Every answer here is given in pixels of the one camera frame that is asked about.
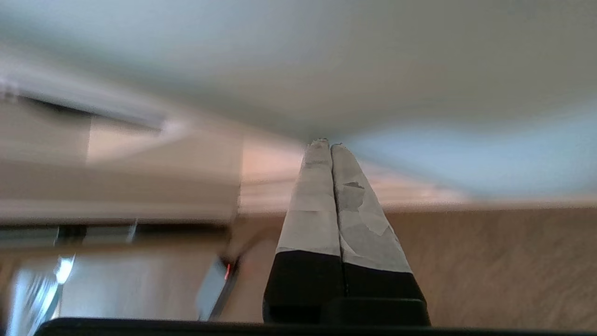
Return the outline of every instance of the wall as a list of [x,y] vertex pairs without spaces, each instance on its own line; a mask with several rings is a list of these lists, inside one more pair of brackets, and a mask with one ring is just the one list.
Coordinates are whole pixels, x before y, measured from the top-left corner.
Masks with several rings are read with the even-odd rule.
[[[24,99],[0,102],[0,219],[229,222],[237,208],[242,138],[214,134],[210,126],[154,143],[151,134],[122,123],[59,114]],[[110,156],[113,151],[119,155]]]
[[90,118],[67,117],[26,100],[0,100],[0,158],[82,164],[90,127]]
[[[387,217],[425,294],[434,325],[597,330],[597,209]],[[282,216],[254,216],[240,223],[252,225],[258,236],[264,227],[282,221]],[[235,299],[222,319],[261,321],[261,297],[275,241],[267,236],[246,254],[232,294]]]

